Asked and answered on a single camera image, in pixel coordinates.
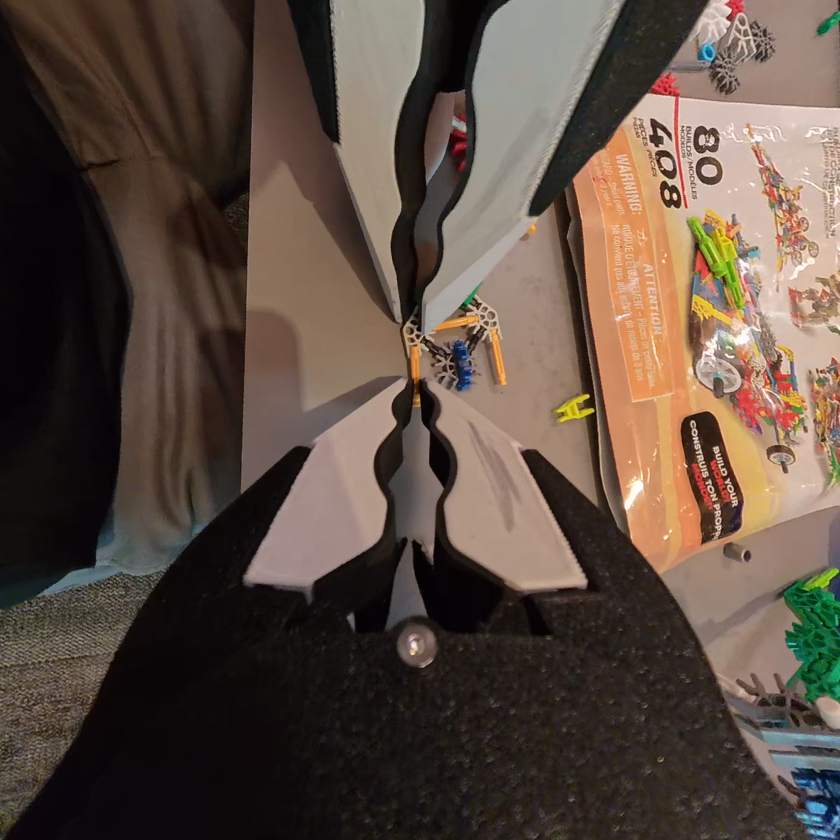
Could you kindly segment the black grey connector toy assembly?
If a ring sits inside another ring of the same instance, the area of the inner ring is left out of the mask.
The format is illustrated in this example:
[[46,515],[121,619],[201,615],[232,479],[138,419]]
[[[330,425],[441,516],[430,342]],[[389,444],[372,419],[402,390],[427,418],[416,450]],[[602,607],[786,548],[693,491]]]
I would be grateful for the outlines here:
[[839,838],[838,713],[829,698],[817,704],[784,686],[775,690],[756,675],[724,687],[723,696],[744,734],[759,743],[769,773],[792,801],[809,838]]

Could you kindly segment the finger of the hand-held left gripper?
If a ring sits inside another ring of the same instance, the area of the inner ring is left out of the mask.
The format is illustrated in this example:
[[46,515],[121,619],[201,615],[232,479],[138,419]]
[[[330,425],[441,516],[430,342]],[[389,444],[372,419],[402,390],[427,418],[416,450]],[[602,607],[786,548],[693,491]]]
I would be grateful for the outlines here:
[[465,168],[451,160],[416,221],[417,295],[430,333],[539,215],[532,200],[626,2],[491,2],[465,70]]
[[339,139],[333,145],[393,319],[403,305],[392,234],[403,203],[396,132],[422,53],[423,1],[332,1],[330,34]]

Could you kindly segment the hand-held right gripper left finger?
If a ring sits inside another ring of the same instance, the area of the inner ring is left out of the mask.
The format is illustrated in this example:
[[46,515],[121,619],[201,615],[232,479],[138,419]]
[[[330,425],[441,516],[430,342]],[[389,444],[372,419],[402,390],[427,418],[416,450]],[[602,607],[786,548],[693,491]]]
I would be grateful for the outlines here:
[[357,631],[382,630],[405,545],[390,483],[406,425],[401,378],[315,438],[244,583],[326,602]]

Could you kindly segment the small multicolour toy assembly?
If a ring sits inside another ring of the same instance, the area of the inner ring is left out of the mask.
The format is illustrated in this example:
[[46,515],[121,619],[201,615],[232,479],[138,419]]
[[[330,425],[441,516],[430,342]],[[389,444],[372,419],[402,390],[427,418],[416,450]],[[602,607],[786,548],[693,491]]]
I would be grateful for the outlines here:
[[409,374],[409,350],[414,343],[419,343],[421,359],[423,354],[429,354],[432,360],[437,383],[450,391],[467,392],[480,374],[476,367],[475,352],[480,343],[486,343],[489,346],[493,381],[497,384],[490,351],[490,329],[499,329],[501,341],[499,318],[497,311],[478,297],[477,291],[461,304],[455,315],[439,323],[430,332],[422,331],[421,315],[421,307],[415,306],[410,318],[402,326]]

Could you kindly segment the pile of toy connectors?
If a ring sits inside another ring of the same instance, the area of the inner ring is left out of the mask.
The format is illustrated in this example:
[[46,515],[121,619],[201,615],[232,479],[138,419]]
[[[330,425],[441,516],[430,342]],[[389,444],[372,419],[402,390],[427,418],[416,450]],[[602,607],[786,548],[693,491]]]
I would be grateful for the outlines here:
[[715,90],[730,97],[740,88],[739,68],[764,64],[776,53],[776,38],[748,16],[742,1],[706,2],[689,34],[696,57],[679,70],[706,74]]

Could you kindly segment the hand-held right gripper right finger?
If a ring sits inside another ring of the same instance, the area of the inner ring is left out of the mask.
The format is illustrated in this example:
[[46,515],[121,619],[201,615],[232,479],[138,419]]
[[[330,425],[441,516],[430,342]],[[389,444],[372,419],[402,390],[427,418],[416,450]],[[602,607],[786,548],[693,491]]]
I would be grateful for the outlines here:
[[442,487],[421,589],[448,631],[546,631],[543,604],[589,582],[522,445],[434,381],[421,381],[429,465]]

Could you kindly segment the construction toy set plastic bag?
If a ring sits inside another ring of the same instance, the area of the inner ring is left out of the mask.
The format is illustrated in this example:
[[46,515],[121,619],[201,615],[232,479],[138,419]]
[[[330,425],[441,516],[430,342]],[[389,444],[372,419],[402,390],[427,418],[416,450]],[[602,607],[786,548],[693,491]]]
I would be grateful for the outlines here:
[[574,178],[618,511],[658,571],[838,508],[838,120],[649,94]]

